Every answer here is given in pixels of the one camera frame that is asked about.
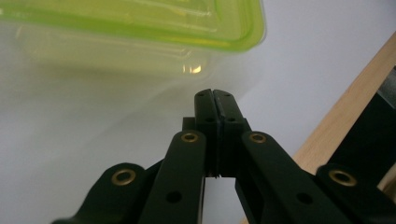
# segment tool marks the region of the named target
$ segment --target translucent plastic box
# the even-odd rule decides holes
[[[40,63],[201,74],[261,42],[261,0],[0,0],[0,20]]]

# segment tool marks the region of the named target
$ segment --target metal rivet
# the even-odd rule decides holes
[[[342,170],[331,170],[329,176],[334,182],[346,187],[354,187],[358,184],[355,177]]]
[[[249,138],[252,142],[255,143],[264,143],[265,141],[267,141],[267,138],[260,133],[253,133],[250,135]]]
[[[122,169],[118,170],[111,176],[111,182],[117,186],[125,186],[129,185],[134,181],[136,178],[136,172],[130,169]]]
[[[181,135],[181,140],[188,143],[196,142],[198,141],[198,135],[195,133],[185,133]]]

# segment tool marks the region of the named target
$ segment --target green container lid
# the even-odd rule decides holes
[[[0,0],[0,19],[232,51],[264,33],[261,0]]]

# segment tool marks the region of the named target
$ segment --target wooden board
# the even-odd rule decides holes
[[[396,32],[293,156],[300,167],[314,174],[327,163],[395,65]],[[244,218],[241,224],[248,224],[248,220]]]

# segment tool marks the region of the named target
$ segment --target white table surface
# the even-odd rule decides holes
[[[193,95],[231,92],[292,155],[396,30],[396,1],[264,1],[265,40],[200,80],[32,63],[0,22],[0,223],[70,217],[102,172],[163,158]],[[208,179],[204,223],[239,223],[231,179]]]

